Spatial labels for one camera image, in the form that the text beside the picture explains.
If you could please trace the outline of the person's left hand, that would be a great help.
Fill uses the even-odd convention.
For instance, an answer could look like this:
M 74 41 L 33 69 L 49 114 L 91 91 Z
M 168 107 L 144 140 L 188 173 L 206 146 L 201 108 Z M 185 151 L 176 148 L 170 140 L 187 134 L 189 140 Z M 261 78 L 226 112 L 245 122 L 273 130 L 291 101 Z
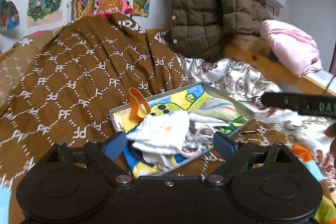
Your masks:
M 333 155 L 334 158 L 336 158 L 336 124 L 331 124 L 326 130 L 325 135 L 333 138 L 333 141 L 330 145 L 330 153 Z

